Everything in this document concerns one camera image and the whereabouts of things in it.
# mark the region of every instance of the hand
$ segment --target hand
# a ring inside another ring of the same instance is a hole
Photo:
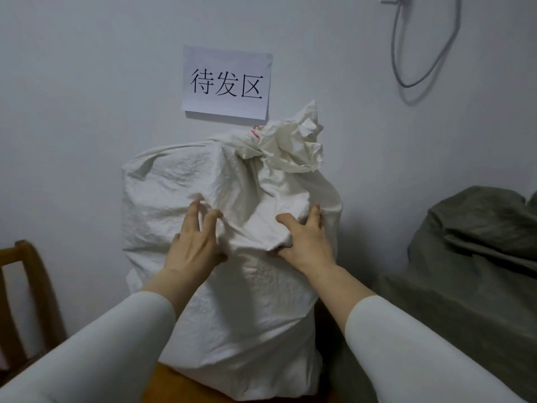
[[[185,273],[201,285],[227,257],[216,253],[216,221],[222,217],[222,212],[212,210],[205,215],[200,231],[199,204],[199,200],[190,204],[181,233],[175,235],[171,243],[164,270]]]
[[[318,203],[313,205],[305,226],[290,213],[276,216],[276,220],[291,232],[293,246],[278,251],[296,270],[306,276],[318,269],[334,266],[332,246],[322,226],[321,210]]]

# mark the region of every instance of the chinese characters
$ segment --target chinese characters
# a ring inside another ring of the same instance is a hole
[[[233,89],[233,87],[235,87],[235,84],[240,83],[241,81],[232,72],[220,72],[220,74],[215,80],[213,77],[213,73],[208,72],[207,68],[204,68],[203,71],[201,71],[200,69],[196,69],[191,76],[194,77],[194,79],[190,83],[191,85],[194,85],[194,93],[199,92],[209,94],[209,87],[215,86],[213,82],[216,81],[218,82],[218,84],[213,88],[213,90],[216,89],[218,85],[220,85],[220,88],[212,94],[215,94],[217,96],[229,94],[232,97],[240,96],[245,98],[263,99],[263,96],[261,96],[259,92],[259,82],[261,79],[263,79],[263,76],[243,74],[242,93],[238,88]]]

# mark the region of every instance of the person's left hand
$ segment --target person's left hand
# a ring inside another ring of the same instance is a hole
[[[200,231],[199,204],[199,200],[190,204],[181,233],[173,238],[164,269],[187,274],[201,285],[218,264],[227,260],[227,256],[217,254],[216,250],[216,221],[222,217],[222,212],[212,210],[205,215]]]

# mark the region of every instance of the person's right hand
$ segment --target person's right hand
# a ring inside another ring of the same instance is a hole
[[[279,250],[278,256],[298,271],[309,276],[318,269],[329,268],[336,264],[332,246],[322,226],[318,203],[313,205],[305,225],[301,225],[290,213],[281,213],[276,216],[276,220],[289,229],[293,238],[293,246]]]

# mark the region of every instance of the white wall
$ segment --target white wall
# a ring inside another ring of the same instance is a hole
[[[413,0],[406,79],[447,39],[454,7]],[[271,118],[317,99],[322,171],[345,203],[341,262],[361,277],[401,269],[440,199],[537,189],[536,11],[463,0],[436,83],[409,105],[389,63],[395,10],[377,0],[0,0],[0,246],[37,246],[71,334],[127,295],[121,165],[233,123],[180,110],[188,43],[272,52]]]

